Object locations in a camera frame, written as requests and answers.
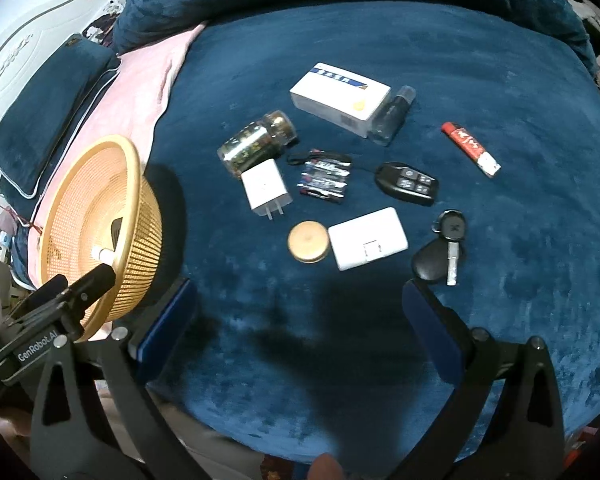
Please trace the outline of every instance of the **blue bedspread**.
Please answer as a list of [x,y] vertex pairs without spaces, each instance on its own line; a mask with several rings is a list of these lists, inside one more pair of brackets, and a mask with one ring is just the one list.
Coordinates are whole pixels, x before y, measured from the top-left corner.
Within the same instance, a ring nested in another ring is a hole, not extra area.
[[[288,90],[316,62],[418,90],[387,149],[296,110]],[[401,160],[440,180],[432,208],[354,172],[343,205],[301,197],[274,221],[250,211],[216,149],[280,108],[299,150]],[[467,126],[502,165],[490,180],[441,132]],[[200,316],[153,385],[257,450],[383,474],[450,393],[400,310],[410,258],[446,208],[469,224],[467,261],[440,300],[497,338],[546,339],[567,431],[600,411],[600,94],[574,52],[494,16],[414,2],[340,3],[215,23],[192,44],[155,128],[147,177],[165,223],[163,264],[190,276]],[[339,272],[295,261],[289,229],[397,209],[410,248]],[[160,274],[154,292],[167,283]],[[493,399],[480,422],[484,430]],[[477,435],[472,438],[474,446]]]

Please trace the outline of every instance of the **white power bank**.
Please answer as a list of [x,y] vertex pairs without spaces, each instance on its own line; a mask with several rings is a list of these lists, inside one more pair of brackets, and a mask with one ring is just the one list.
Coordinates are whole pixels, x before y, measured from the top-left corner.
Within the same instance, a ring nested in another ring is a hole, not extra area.
[[334,225],[328,232],[340,270],[359,267],[409,247],[393,207]]

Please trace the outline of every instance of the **medicine box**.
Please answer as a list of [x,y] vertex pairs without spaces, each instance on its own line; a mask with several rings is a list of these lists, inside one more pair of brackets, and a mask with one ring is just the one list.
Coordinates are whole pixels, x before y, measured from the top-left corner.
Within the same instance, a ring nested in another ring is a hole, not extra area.
[[290,90],[297,108],[366,137],[391,88],[353,72],[316,64]]

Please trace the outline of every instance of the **white box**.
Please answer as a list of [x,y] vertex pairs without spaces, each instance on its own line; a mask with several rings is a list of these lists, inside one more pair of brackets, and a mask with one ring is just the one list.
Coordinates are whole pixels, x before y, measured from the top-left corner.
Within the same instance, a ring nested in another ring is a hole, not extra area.
[[378,81],[318,63],[290,92],[297,108],[366,137],[390,90]]
[[393,207],[334,225],[328,232],[340,270],[352,269],[409,247]]
[[282,208],[293,202],[282,181],[276,161],[272,158],[244,171],[240,177],[249,206],[257,215],[266,215],[271,220],[272,211],[278,211],[282,215]]

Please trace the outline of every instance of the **white phone charger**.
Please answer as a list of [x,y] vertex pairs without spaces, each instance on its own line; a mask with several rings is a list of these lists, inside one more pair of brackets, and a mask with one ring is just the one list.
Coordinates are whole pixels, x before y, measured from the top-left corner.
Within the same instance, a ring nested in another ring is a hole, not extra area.
[[251,210],[259,216],[272,219],[271,212],[278,211],[293,202],[282,181],[276,161],[272,158],[261,162],[241,175]]

